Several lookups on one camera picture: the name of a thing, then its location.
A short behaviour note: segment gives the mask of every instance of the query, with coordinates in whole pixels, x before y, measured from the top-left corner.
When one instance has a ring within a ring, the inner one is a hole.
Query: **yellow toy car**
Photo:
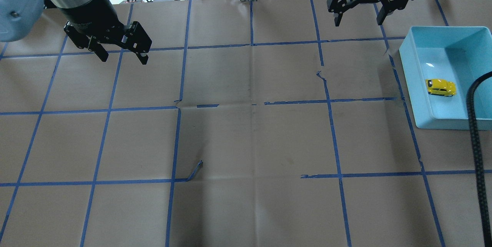
[[[452,97],[456,95],[456,85],[445,79],[426,79],[427,93]]]

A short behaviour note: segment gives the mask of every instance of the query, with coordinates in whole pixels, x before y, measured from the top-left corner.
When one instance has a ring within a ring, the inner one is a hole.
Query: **light blue container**
[[[417,127],[468,130],[466,93],[492,71],[492,35],[486,27],[412,27],[399,49]],[[426,79],[456,84],[457,94],[427,94]],[[480,130],[492,130],[492,79],[475,92]]]

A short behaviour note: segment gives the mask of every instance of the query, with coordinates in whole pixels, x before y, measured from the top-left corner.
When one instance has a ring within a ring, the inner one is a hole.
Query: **table surface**
[[[0,43],[1,247],[481,246],[469,134],[415,127],[398,48],[414,25],[492,27],[490,0],[381,27],[373,5],[334,27],[326,0],[116,10],[148,65],[81,52],[57,10]]]

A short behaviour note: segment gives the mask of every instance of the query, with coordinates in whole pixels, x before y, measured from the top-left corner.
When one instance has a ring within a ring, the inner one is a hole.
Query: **toy car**
[[[426,79],[427,93],[452,97],[456,95],[456,85],[445,79]]]

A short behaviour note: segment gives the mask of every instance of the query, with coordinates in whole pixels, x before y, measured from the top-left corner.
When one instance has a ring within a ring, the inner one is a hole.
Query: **plastic tray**
[[[492,70],[492,35],[486,27],[412,27],[399,49],[417,127],[467,130],[466,93]],[[454,82],[457,94],[427,94],[426,79]],[[475,92],[480,130],[492,130],[492,80]]]

